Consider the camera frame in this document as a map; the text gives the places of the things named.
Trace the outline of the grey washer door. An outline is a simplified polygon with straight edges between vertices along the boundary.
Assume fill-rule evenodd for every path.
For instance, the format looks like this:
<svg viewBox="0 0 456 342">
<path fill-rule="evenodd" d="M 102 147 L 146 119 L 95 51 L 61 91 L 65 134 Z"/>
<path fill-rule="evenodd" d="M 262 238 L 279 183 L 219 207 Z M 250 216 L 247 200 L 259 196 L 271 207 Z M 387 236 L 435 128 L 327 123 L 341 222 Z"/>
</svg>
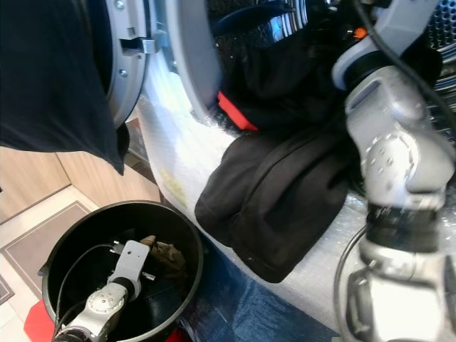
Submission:
<svg viewBox="0 0 456 342">
<path fill-rule="evenodd" d="M 102 58 L 113 124 L 126 123 L 139 100 L 150 55 L 157 52 L 157 23 L 151 0 L 103 0 L 107 23 Z"/>
</svg>

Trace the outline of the clear bubble wrap sheet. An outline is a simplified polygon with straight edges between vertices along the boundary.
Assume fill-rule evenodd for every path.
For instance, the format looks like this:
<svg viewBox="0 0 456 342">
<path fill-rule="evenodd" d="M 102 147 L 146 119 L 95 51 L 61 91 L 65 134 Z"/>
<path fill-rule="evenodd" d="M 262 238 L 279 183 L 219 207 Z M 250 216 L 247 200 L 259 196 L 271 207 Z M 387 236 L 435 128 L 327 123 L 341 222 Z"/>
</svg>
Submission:
<svg viewBox="0 0 456 342">
<path fill-rule="evenodd" d="M 186 218 L 194 219 L 195 205 L 205 183 L 218 166 L 224 151 L 234 141 L 234 135 L 224 130 L 215 118 L 212 123 L 203 123 L 193 117 L 191 111 L 191 102 L 178 73 L 155 68 L 147 72 L 133 112 L 141 124 L 151 172 L 157 186 L 161 170 L 168 170 L 179 180 L 187 203 L 187 209 L 179 211 Z M 292 273 L 278 284 L 266 282 L 254 274 L 231 248 L 216 241 L 207 232 L 202 232 L 201 237 L 205 235 L 232 263 L 271 293 L 338 333 L 338 323 L 333 315 L 333 273 L 345 246 L 364 224 L 366 215 L 364 199 L 355 192 L 349 192 L 328 231 Z"/>
</svg>

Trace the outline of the yellow green energy label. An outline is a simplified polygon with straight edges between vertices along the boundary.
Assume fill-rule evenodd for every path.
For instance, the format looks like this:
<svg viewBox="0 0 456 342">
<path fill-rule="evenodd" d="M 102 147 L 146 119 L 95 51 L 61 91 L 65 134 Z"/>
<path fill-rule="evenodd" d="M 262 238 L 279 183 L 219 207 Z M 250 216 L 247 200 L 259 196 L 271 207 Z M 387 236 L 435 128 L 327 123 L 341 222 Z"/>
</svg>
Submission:
<svg viewBox="0 0 456 342">
<path fill-rule="evenodd" d="M 179 180 L 172 176 L 168 170 L 161 170 L 159 181 L 160 191 L 166 200 L 178 209 L 187 209 L 185 190 L 180 185 Z"/>
</svg>

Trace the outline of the black draped trousers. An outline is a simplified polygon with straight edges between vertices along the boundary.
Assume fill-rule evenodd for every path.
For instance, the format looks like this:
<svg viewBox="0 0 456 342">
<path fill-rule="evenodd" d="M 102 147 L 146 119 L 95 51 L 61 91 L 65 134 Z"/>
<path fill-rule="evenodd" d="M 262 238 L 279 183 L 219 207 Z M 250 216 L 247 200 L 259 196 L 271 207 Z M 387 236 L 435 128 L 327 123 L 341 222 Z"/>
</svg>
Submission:
<svg viewBox="0 0 456 342">
<path fill-rule="evenodd" d="M 238 137 L 195 205 L 203 231 L 280 283 L 342 209 L 358 153 L 343 128 Z"/>
</svg>

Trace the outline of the black drum paddle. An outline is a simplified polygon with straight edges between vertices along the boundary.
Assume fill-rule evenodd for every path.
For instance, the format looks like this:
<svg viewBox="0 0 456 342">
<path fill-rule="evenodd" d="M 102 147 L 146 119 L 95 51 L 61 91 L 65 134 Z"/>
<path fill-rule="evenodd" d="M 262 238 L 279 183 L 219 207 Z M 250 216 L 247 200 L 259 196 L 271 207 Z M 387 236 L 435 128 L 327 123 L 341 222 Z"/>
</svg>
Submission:
<svg viewBox="0 0 456 342">
<path fill-rule="evenodd" d="M 284 0 L 268 0 L 260 4 L 251 4 L 222 16 L 209 20 L 209 32 L 213 36 L 224 36 L 255 29 L 274 17 L 292 13 L 293 7 Z"/>
</svg>

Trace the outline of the black round bucket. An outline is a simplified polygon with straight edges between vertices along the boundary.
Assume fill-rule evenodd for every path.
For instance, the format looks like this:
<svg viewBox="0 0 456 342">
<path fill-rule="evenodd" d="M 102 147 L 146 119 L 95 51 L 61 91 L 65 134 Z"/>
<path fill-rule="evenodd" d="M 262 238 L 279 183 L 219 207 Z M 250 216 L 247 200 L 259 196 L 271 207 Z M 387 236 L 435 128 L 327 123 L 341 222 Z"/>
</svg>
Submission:
<svg viewBox="0 0 456 342">
<path fill-rule="evenodd" d="M 112 247 L 150 235 L 182 251 L 187 276 L 165 277 L 162 265 L 149 254 L 139 296 L 126 303 L 108 339 L 164 342 L 201 283 L 203 247 L 196 226 L 162 203 L 127 201 L 96 209 L 58 239 L 41 268 L 43 303 L 50 318 L 65 315 L 65 322 L 71 322 L 89 294 L 104 286 L 114 271 L 118 255 Z"/>
</svg>

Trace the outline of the small dark floor mat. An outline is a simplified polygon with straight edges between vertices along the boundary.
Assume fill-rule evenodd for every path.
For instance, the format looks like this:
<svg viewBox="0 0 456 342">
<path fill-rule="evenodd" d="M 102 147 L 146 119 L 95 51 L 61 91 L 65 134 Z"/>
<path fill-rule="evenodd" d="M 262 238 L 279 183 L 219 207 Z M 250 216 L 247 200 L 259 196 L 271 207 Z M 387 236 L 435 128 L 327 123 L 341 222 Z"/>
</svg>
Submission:
<svg viewBox="0 0 456 342">
<path fill-rule="evenodd" d="M 4 305 L 7 300 L 9 300 L 14 295 L 14 291 L 9 283 L 0 277 L 0 304 Z"/>
</svg>

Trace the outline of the red cloth piece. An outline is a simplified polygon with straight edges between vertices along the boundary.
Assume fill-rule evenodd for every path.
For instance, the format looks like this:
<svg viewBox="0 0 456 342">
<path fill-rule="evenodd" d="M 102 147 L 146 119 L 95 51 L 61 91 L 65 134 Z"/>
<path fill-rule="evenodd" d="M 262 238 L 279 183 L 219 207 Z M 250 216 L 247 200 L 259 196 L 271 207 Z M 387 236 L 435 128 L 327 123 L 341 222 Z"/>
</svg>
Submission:
<svg viewBox="0 0 456 342">
<path fill-rule="evenodd" d="M 239 128 L 239 130 L 244 131 L 257 131 L 259 128 L 251 123 L 250 120 L 242 113 L 238 107 L 232 103 L 228 97 L 219 91 L 217 94 L 218 106 L 224 111 L 226 116 L 230 118 L 231 122 Z"/>
</svg>

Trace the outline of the black hanging garment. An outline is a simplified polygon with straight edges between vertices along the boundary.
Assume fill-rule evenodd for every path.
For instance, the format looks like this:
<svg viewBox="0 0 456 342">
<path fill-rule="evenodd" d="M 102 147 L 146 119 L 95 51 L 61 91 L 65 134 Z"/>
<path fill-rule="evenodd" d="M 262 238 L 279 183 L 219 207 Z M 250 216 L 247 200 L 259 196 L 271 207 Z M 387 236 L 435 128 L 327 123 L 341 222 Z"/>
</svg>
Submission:
<svg viewBox="0 0 456 342">
<path fill-rule="evenodd" d="M 124 172 L 126 131 L 108 104 L 105 0 L 1 0 L 2 146 L 85 151 Z"/>
</svg>

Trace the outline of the grey door gasket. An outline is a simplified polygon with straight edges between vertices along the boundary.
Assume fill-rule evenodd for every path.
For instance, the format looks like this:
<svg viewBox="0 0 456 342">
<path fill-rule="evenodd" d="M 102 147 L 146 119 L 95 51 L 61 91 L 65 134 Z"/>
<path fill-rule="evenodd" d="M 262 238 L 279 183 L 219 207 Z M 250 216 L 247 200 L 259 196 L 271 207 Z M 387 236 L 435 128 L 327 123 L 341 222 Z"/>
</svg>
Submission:
<svg viewBox="0 0 456 342">
<path fill-rule="evenodd" d="M 206 2 L 164 0 L 164 10 L 170 48 L 192 105 L 191 114 L 203 123 L 212 123 L 224 74 L 209 32 Z"/>
</svg>

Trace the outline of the large grey floor mat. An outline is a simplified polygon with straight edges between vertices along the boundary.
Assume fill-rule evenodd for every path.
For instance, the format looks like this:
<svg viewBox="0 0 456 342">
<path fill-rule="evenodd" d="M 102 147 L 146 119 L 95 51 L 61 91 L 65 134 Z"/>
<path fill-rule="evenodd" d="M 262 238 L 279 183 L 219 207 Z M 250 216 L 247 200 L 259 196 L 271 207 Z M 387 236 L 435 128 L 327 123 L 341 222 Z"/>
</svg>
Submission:
<svg viewBox="0 0 456 342">
<path fill-rule="evenodd" d="M 41 294 L 42 275 L 39 270 L 58 239 L 87 214 L 88 209 L 81 202 L 72 202 L 2 248 L 13 270 L 33 293 Z"/>
</svg>

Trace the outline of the brown cloth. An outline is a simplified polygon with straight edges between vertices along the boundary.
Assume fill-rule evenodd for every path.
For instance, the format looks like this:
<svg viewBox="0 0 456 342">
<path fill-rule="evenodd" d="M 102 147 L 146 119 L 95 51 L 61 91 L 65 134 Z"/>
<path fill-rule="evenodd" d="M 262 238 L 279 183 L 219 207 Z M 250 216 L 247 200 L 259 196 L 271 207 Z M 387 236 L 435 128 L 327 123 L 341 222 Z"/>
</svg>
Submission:
<svg viewBox="0 0 456 342">
<path fill-rule="evenodd" d="M 173 244 L 162 242 L 155 235 L 141 239 L 140 243 L 150 248 L 150 255 L 162 265 L 165 277 L 180 279 L 187 276 L 185 257 Z"/>
</svg>

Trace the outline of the steel washer drum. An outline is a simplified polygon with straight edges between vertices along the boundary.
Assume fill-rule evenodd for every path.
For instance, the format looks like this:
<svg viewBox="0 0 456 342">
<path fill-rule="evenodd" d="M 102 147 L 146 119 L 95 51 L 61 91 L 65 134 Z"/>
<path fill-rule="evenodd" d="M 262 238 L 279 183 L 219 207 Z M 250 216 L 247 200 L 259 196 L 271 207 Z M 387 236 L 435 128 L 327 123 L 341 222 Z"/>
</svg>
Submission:
<svg viewBox="0 0 456 342">
<path fill-rule="evenodd" d="M 268 0 L 209 0 L 209 10 L 214 18 L 266 1 Z M 215 36 L 224 65 L 224 76 L 232 59 L 245 46 L 267 48 L 300 31 L 329 37 L 317 23 L 317 0 L 284 2 L 293 7 L 292 13 L 274 17 L 249 31 Z M 450 114 L 456 118 L 456 0 L 437 0 L 437 8 L 430 17 L 425 32 L 406 50 L 402 59 L 424 81 L 433 85 L 439 99 L 447 103 Z M 340 114 L 343 100 L 338 113 L 333 117 Z"/>
</svg>

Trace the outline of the wooden cabinet front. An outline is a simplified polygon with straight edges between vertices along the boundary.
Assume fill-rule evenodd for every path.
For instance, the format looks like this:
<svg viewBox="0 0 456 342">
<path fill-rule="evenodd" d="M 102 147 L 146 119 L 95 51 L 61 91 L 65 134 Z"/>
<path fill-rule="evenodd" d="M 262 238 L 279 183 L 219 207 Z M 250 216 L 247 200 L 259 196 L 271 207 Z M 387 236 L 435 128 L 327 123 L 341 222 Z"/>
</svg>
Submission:
<svg viewBox="0 0 456 342">
<path fill-rule="evenodd" d="M 85 151 L 51 153 L 3 147 L 0 157 L 3 222 L 69 186 L 100 207 L 136 199 L 162 199 L 157 185 L 137 170 L 125 167 L 120 174 Z"/>
</svg>

